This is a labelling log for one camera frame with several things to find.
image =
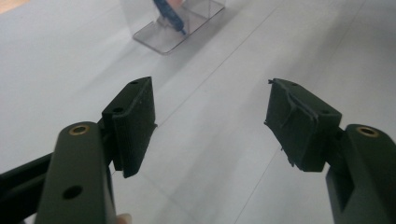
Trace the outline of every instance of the blue object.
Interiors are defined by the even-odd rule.
[[[161,15],[168,19],[169,23],[172,24],[173,28],[181,32],[183,35],[186,34],[184,31],[184,22],[183,20],[176,14],[176,12],[169,6],[166,0],[153,0],[155,6],[157,6],[158,10],[160,10]]]

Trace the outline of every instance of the gray surface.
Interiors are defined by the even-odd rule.
[[[158,129],[138,175],[113,175],[134,223],[332,223],[321,174],[291,168],[262,124],[273,77],[349,123],[396,136],[395,3],[229,0],[172,54],[134,42],[118,1],[31,1],[0,15],[0,172],[97,121],[131,80],[152,76]]]

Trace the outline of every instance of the mounting hole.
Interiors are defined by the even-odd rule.
[[[88,126],[88,125],[78,125],[76,127],[73,127],[72,129],[70,129],[69,133],[71,135],[81,135],[81,134],[87,133],[89,129],[90,129],[90,126]]]
[[[82,192],[82,186],[73,186],[64,191],[64,199],[71,200],[76,198]]]
[[[379,136],[379,132],[369,128],[369,127],[359,127],[357,128],[358,133],[361,133],[367,137],[378,137]]]
[[[121,113],[122,111],[123,111],[122,107],[117,107],[117,108],[113,109],[114,113]]]

